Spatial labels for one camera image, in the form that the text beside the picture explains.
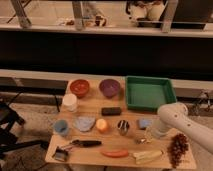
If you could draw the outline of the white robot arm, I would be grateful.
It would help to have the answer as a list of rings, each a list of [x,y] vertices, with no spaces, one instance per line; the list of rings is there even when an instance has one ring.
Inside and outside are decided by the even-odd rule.
[[[191,120],[188,117],[188,108],[183,103],[161,105],[157,109],[157,118],[146,129],[145,137],[148,140],[161,139],[172,128],[181,131],[213,154],[213,129]]]

